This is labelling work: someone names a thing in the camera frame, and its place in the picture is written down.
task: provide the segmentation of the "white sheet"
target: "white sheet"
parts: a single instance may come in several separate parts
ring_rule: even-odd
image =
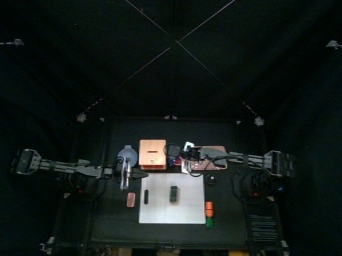
[[[178,201],[170,202],[171,186],[178,186]],[[145,204],[145,190],[149,204]],[[142,179],[139,223],[205,224],[203,176],[150,173]]]

